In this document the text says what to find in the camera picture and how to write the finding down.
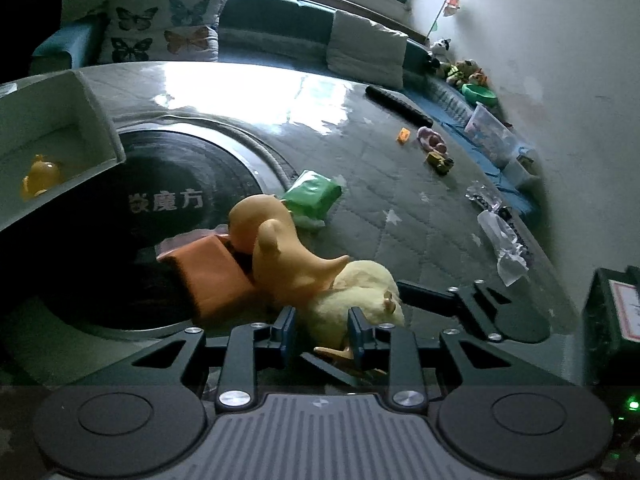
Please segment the small flag on stick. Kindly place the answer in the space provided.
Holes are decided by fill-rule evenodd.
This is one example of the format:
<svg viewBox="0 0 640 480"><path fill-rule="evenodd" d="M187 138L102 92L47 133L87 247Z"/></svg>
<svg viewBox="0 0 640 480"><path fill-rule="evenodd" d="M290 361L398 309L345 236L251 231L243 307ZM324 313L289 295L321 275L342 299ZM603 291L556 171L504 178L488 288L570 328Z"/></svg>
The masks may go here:
<svg viewBox="0 0 640 480"><path fill-rule="evenodd" d="M426 42L429 42L431 39L431 34L437 29L437 23L440 18L449 18L456 14L460 9L460 0L444 0L442 5L440 6L434 20L432 21L431 27L426 34Z"/></svg>

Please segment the butterfly print pillow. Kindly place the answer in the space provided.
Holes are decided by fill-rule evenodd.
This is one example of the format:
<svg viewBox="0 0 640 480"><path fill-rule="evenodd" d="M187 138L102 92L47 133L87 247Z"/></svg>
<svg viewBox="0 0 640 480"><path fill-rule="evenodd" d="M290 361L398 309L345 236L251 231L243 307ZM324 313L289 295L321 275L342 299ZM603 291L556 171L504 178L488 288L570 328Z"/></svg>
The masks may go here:
<svg viewBox="0 0 640 480"><path fill-rule="evenodd" d="M228 0L106 0L99 62L216 62Z"/></svg>

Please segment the stuffed toys pile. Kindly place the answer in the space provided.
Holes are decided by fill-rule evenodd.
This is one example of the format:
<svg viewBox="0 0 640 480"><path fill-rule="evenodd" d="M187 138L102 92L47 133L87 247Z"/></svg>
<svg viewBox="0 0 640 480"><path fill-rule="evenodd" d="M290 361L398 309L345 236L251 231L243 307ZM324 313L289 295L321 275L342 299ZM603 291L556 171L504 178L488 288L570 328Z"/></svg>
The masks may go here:
<svg viewBox="0 0 640 480"><path fill-rule="evenodd" d="M451 87L461 90L465 84L488 87L488 77L473 60L451 62L449 59L450 39L441 39L430 45L430 55L438 62L435 76L446 81Z"/></svg>

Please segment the white cardboard box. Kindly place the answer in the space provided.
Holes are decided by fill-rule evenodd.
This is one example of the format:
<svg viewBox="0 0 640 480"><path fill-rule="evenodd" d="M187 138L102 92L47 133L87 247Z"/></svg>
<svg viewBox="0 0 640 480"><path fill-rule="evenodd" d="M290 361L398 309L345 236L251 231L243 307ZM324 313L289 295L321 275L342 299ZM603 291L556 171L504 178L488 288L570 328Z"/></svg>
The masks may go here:
<svg viewBox="0 0 640 480"><path fill-rule="evenodd" d="M17 84L1 98L1 227L121 164L126 154L87 77L66 70ZM32 166L53 165L61 180L27 192Z"/></svg>

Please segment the orange bean bag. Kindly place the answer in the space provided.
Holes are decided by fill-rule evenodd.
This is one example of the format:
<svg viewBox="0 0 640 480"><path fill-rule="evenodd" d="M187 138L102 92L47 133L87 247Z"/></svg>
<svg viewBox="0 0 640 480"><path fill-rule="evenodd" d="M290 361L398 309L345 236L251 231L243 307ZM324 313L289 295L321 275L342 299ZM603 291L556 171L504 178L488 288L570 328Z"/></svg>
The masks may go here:
<svg viewBox="0 0 640 480"><path fill-rule="evenodd" d="M258 297L256 287L216 234L165 250L157 260L177 269L201 320L222 318Z"/></svg>

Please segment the clear plastic storage box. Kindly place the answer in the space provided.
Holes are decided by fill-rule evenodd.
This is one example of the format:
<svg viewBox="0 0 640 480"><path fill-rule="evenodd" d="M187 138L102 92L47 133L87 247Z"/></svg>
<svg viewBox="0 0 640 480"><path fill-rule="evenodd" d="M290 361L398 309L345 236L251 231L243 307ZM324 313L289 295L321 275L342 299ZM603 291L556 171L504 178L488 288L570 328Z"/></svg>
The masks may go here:
<svg viewBox="0 0 640 480"><path fill-rule="evenodd" d="M464 127L466 138L498 168L504 168L518 154L520 141L488 108L477 103Z"/></svg>

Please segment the green bean bag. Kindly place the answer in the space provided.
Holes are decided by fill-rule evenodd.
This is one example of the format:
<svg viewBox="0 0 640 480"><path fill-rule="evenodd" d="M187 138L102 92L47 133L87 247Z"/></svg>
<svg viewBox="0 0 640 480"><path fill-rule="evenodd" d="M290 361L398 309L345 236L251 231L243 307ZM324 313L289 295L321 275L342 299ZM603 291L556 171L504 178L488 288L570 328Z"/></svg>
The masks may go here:
<svg viewBox="0 0 640 480"><path fill-rule="evenodd" d="M281 202L297 223L323 222L342 196L341 185L312 170L304 170L282 195Z"/></svg>

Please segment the large orange rubber duck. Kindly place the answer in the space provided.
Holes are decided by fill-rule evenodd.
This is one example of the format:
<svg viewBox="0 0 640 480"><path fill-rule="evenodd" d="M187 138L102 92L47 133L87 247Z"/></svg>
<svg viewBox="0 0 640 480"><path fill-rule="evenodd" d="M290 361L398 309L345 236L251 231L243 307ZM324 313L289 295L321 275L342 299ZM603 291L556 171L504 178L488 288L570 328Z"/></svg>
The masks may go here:
<svg viewBox="0 0 640 480"><path fill-rule="evenodd" d="M228 229L233 248L252 256L257 287L280 306L306 306L349 263L349 256L325 259L306 248L292 214L273 195L252 195L236 203Z"/></svg>

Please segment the black round turntable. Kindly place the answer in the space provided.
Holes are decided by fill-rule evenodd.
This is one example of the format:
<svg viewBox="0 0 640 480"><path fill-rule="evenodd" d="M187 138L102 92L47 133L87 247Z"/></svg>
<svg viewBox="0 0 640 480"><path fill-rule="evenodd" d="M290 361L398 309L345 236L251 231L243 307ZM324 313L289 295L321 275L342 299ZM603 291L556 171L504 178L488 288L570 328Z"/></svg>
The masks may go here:
<svg viewBox="0 0 640 480"><path fill-rule="evenodd" d="M196 315L166 238L226 222L242 198L280 194L291 164L253 130L224 122L136 125L126 158L36 208L1 234L1 313L39 308L114 339L175 333Z"/></svg>

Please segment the small orange toy block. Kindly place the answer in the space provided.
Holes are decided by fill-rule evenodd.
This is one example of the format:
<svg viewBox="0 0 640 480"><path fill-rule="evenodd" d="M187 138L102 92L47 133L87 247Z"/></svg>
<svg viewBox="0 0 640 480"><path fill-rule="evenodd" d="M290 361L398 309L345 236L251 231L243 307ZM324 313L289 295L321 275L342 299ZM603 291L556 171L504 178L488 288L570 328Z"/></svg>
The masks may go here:
<svg viewBox="0 0 640 480"><path fill-rule="evenodd" d="M404 144L406 144L406 143L409 141L410 136L411 136L411 131L410 131L409 129L407 129L407 128L401 128L401 129L399 130L399 132L398 132L398 135L397 135L396 141L397 141L399 144L404 145Z"/></svg>

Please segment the black remote control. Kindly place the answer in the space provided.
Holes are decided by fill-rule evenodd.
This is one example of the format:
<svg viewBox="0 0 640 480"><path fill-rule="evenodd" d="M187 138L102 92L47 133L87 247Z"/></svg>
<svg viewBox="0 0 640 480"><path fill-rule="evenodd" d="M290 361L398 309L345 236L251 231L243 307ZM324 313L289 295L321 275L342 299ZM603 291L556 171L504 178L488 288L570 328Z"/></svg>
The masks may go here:
<svg viewBox="0 0 640 480"><path fill-rule="evenodd" d="M366 96L373 102L386 108L390 112L398 115L406 122L410 122L418 128L431 128L433 119L423 113L419 107L409 104L407 101L398 98L393 91L386 90L370 84L366 88Z"/></svg>

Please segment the yellow plush chick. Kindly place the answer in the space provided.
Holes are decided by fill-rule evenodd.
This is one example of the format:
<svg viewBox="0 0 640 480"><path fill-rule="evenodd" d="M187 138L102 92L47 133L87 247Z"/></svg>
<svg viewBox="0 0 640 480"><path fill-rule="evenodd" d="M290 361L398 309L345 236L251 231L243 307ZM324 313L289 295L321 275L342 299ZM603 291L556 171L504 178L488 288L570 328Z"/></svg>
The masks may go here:
<svg viewBox="0 0 640 480"><path fill-rule="evenodd" d="M314 352L352 360L347 336L350 308L359 308L372 325L405 325L399 288L390 271L373 260L352 261L337 274L328 290L320 292L300 311L316 344Z"/></svg>

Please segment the small yellow rubber duck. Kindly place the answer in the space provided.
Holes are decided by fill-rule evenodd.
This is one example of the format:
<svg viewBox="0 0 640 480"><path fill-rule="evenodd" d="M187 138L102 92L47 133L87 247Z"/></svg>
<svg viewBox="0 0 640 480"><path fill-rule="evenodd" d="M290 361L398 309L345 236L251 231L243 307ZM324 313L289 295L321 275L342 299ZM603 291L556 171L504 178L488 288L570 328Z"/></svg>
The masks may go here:
<svg viewBox="0 0 640 480"><path fill-rule="evenodd" d="M22 179L21 198L24 202L55 188L64 182L64 164L58 160L50 160L43 154L35 154L28 173Z"/></svg>

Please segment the clear plastic bag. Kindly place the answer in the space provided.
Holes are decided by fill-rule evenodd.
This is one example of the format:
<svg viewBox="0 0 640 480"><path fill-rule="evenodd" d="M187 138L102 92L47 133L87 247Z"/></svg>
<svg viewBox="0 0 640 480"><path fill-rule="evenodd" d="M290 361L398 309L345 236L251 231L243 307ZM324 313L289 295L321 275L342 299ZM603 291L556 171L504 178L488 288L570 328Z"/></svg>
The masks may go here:
<svg viewBox="0 0 640 480"><path fill-rule="evenodd" d="M509 287L525 276L533 255L513 222L506 203L483 183L473 181L465 197L480 207L477 223L486 235L497 258L497 273Z"/></svg>

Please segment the green plastic bowl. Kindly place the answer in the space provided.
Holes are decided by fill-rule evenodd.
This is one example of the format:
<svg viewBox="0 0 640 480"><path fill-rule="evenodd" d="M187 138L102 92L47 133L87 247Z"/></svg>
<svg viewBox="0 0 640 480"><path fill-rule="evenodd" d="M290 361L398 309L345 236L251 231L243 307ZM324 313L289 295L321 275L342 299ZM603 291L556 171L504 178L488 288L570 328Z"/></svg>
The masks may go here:
<svg viewBox="0 0 640 480"><path fill-rule="evenodd" d="M495 93L479 84L464 84L461 93L466 102L471 105L480 103L487 107L494 107L498 104L498 98Z"/></svg>

